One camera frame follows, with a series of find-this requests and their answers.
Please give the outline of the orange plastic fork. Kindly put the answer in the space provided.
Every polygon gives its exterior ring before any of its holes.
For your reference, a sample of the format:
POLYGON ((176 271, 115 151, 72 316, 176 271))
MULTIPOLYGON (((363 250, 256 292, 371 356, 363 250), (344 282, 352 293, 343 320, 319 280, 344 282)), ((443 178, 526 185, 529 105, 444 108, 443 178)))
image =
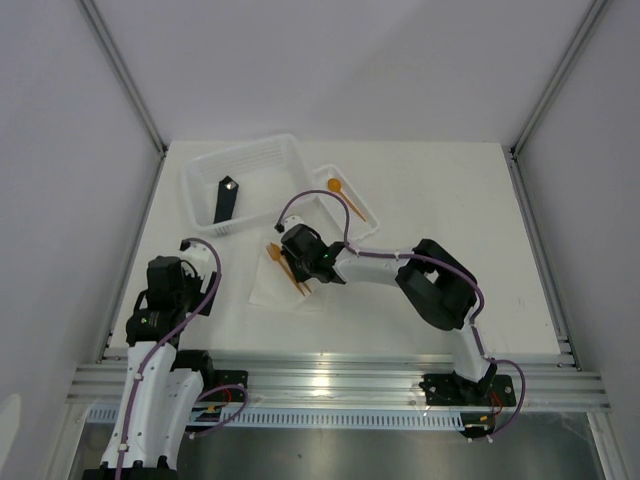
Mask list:
POLYGON ((280 266, 280 268, 283 270, 284 274, 286 275, 286 277, 290 280, 290 282, 294 285, 294 287, 299 291, 299 293, 305 297, 306 296, 306 289, 304 288, 303 285, 301 285, 294 277, 293 273, 291 272, 291 270, 288 267, 288 264, 281 252, 280 247, 273 243, 270 242, 267 246, 266 246, 266 251, 269 254, 270 258, 272 261, 274 261, 276 264, 278 264, 280 266))

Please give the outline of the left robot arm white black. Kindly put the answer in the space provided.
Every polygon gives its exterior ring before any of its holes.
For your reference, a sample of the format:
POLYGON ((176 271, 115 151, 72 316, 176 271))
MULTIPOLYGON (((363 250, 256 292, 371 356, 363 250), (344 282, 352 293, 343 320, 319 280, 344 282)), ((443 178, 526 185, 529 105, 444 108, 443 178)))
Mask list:
POLYGON ((85 479, 175 479, 177 457, 197 400, 216 390, 209 354, 181 350, 177 330, 193 312, 209 314, 214 263, 204 249, 158 256, 126 323, 127 371, 118 416, 100 464, 85 479))

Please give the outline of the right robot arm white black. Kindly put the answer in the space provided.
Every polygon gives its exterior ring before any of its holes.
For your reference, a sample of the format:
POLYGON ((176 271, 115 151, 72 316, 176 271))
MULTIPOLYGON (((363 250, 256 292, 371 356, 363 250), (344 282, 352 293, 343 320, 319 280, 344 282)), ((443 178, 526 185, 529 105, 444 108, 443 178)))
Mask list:
POLYGON ((346 240, 327 245, 304 223, 278 223, 275 229, 298 281, 399 288, 422 320, 451 335, 458 395, 475 404, 491 394, 497 367, 487 358, 475 326, 484 296, 475 277, 437 242, 423 239, 406 251, 365 251, 346 240))

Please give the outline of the orange plastic spoon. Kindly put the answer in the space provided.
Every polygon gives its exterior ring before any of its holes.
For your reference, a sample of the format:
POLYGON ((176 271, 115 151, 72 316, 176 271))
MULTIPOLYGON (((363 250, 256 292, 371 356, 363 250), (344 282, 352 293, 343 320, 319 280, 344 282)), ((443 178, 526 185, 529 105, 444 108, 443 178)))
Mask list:
POLYGON ((331 177, 327 181, 327 188, 330 192, 337 194, 340 196, 347 206, 363 221, 367 222, 366 217, 362 214, 362 212, 356 207, 356 205, 351 201, 351 199, 343 192, 342 183, 338 178, 331 177))

